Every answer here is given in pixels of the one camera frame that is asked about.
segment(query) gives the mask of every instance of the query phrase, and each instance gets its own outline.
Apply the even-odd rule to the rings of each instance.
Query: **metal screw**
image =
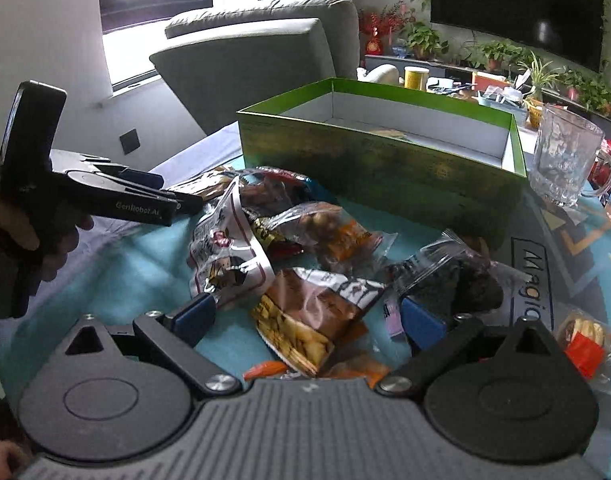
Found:
[[[234,384],[236,384],[236,379],[231,375],[217,374],[210,377],[205,386],[213,392],[224,392],[234,387]]]
[[[412,386],[412,381],[410,381],[407,377],[393,375],[384,378],[379,386],[381,386],[381,389],[386,392],[390,392],[391,394],[399,394],[409,390],[410,386]]]

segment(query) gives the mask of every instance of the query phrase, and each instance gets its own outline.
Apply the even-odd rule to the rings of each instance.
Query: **glass mug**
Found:
[[[546,105],[539,126],[529,181],[532,189],[558,206],[574,206],[579,196],[600,196],[611,188],[584,190],[601,148],[603,131],[594,123],[562,108]],[[601,151],[611,167],[611,156]]]

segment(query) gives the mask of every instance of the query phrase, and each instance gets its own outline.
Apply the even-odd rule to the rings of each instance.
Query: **finger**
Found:
[[[76,222],[76,224],[84,231],[89,231],[94,227],[94,220],[90,215],[81,214],[80,219]]]
[[[79,245],[79,232],[75,227],[63,235],[58,243],[58,251],[67,254],[75,250],[77,245]]]
[[[21,209],[0,200],[0,227],[7,231],[12,239],[24,249],[34,251],[39,240],[28,216]]]
[[[51,282],[56,278],[56,273],[67,261],[67,254],[46,254],[41,266],[41,279],[44,282]]]
[[[8,480],[12,476],[10,466],[8,465],[8,453],[5,443],[0,444],[0,480]]]
[[[28,293],[30,296],[35,296],[38,292],[38,287],[41,285],[41,273],[34,272],[28,281]]]
[[[6,440],[3,444],[6,446],[8,453],[8,466],[11,472],[15,472],[20,467],[29,463],[29,456],[14,442]]]

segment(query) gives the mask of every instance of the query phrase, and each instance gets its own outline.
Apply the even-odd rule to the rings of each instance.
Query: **mug handle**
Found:
[[[604,150],[600,150],[599,153],[602,155],[602,158],[604,160],[607,160],[607,163],[610,165],[610,170],[611,170],[611,155],[609,155]],[[589,197],[601,196],[610,188],[611,188],[611,173],[610,173],[610,178],[607,180],[607,182],[603,186],[599,187],[598,189],[594,189],[592,191],[581,190],[581,196],[589,196]]]

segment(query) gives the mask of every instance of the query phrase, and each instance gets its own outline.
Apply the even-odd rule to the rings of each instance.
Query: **gray sofa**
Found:
[[[262,0],[172,19],[154,66],[207,135],[236,112],[328,77],[357,78],[359,22],[351,0]],[[389,69],[374,82],[398,83]]]

